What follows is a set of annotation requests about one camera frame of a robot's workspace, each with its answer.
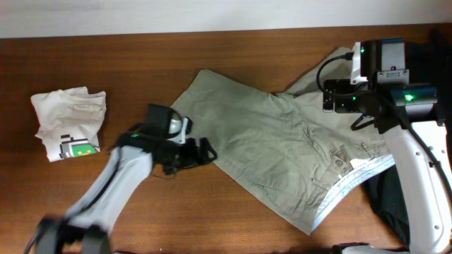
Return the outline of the khaki green cargo shorts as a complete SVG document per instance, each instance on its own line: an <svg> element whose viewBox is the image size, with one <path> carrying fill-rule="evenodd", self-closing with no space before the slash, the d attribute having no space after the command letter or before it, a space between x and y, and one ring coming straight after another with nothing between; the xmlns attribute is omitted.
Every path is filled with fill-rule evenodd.
<svg viewBox="0 0 452 254"><path fill-rule="evenodd" d="M293 226L311 234L356 186L393 166L373 127L351 129L356 114L326 113L316 80L347 78L347 48L272 95L204 69L173 103L207 138L216 165Z"/></svg>

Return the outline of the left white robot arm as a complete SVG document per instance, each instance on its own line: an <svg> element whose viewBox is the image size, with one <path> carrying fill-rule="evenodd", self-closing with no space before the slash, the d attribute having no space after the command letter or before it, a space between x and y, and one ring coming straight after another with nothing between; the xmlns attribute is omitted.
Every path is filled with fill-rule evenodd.
<svg viewBox="0 0 452 254"><path fill-rule="evenodd" d="M104 171L85 195L61 218L43 217L25 253L62 253L81 243L82 253L111 253L109 236L125 204L160 164L170 180L185 169L218 157L207 138L176 142L131 131L120 135Z"/></svg>

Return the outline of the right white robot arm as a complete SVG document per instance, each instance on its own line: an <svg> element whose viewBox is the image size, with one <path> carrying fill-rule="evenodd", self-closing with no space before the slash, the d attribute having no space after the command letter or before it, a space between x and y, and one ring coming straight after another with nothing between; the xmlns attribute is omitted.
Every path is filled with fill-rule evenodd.
<svg viewBox="0 0 452 254"><path fill-rule="evenodd" d="M330 108L374 117L393 155L410 226L411 253L451 252L451 168L436 88L404 79L326 80Z"/></svg>

